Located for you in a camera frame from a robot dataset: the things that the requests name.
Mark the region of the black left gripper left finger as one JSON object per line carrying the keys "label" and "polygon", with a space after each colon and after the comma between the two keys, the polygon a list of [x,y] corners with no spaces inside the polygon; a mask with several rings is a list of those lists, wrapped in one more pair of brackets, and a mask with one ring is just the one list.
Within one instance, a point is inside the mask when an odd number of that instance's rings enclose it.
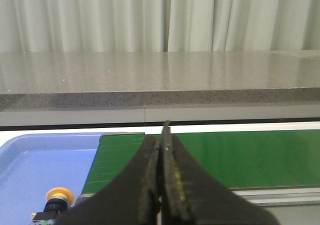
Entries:
{"label": "black left gripper left finger", "polygon": [[133,158],[103,189],[60,215],[58,225],[155,225],[160,140],[146,135]]}

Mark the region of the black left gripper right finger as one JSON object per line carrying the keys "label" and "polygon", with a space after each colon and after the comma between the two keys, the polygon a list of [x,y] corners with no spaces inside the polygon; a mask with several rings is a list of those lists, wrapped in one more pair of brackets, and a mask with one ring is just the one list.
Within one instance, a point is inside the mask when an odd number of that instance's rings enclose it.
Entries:
{"label": "black left gripper right finger", "polygon": [[161,137],[164,225],[277,225],[266,209],[233,193],[188,152],[165,121]]}

